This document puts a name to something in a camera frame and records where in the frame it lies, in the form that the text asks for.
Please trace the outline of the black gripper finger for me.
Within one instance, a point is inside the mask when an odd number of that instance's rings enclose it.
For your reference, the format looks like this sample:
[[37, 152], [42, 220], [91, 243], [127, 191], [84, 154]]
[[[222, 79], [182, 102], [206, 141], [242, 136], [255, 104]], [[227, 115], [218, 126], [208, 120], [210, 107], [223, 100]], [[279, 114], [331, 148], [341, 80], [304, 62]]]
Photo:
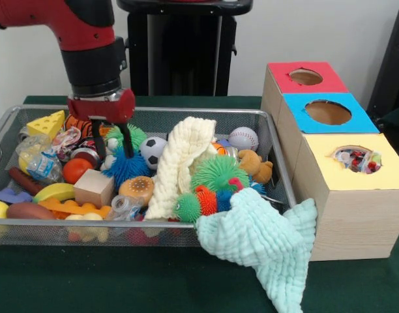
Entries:
[[96, 151], [101, 160], [104, 160], [106, 157], [106, 146], [104, 143], [104, 139], [100, 134], [100, 126], [102, 124], [101, 120], [92, 119], [91, 126], [92, 126], [92, 134], [95, 142]]
[[134, 150], [132, 147], [131, 133], [127, 127], [126, 123], [116, 124], [119, 128], [121, 134], [123, 135], [123, 151], [127, 158], [132, 158], [134, 156]]

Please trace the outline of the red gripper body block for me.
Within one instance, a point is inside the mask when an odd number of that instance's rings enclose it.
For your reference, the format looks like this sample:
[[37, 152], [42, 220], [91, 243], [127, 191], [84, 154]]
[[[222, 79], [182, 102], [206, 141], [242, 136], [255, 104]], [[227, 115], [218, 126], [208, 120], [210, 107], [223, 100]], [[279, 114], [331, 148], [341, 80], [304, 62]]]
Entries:
[[131, 89], [118, 89], [110, 95], [95, 98], [70, 96], [70, 114], [82, 121], [101, 120], [113, 124], [127, 123], [134, 114], [135, 96]]

